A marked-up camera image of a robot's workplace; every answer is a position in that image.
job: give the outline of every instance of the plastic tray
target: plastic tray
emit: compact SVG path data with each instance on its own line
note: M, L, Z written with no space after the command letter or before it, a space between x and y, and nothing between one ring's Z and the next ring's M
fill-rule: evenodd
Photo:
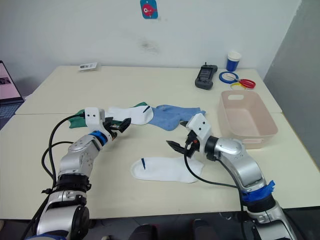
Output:
M223 91L218 121L223 137L242 140L247 149L262 148L278 132L260 96L250 90Z

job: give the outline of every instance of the black device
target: black device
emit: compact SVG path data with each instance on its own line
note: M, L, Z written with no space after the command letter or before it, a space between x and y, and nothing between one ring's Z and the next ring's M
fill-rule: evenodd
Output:
M201 66L199 74L195 79L195 86L200 89L211 89L214 84L212 78L217 70L218 67L216 65L207 65L207 62L205 62L205 64Z

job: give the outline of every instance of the table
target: table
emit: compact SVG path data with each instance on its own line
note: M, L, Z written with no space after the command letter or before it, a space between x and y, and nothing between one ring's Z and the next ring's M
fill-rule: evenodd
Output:
M195 87L196 68L103 66L98 71L78 72L78 66L59 66L16 114L74 114L85 107L129 108L140 102L210 111L218 106L221 92L231 90L219 80L222 71L214 74L213 88L203 90ZM256 70L239 69L236 73L256 82L254 90L270 113L282 112Z
M303 145L281 113L271 114L279 132L261 149L249 150L267 181L276 183L274 197L283 208L320 205L320 174ZM41 156L48 147L53 127L68 114L18 114L0 131L0 219L30 219L45 198L41 190L51 186L41 167ZM220 137L218 117L214 110L206 115L212 132ZM69 129L64 123L54 141L75 141L88 133L86 127ZM233 188L203 182L143 181L130 174L131 165L141 157L177 157L166 140L183 143L187 131L131 125L107 145L96 158L90 177L87 206L90 217L115 218L169 214L206 213L240 210L238 192ZM59 161L68 145L54 147ZM205 163L201 176L232 184L223 167L199 153Z

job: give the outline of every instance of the cup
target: cup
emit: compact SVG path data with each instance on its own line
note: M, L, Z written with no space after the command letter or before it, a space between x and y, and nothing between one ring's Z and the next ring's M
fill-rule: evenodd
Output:
M236 51L231 51L228 53L228 59L226 62L226 69L229 72L234 72L237 69L238 63L241 59L241 54Z

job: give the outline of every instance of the sticker on wall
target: sticker on wall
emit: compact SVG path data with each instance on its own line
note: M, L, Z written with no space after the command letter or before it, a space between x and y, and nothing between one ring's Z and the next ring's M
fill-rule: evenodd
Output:
M140 0L142 16L145 19L157 19L158 9L156 0Z

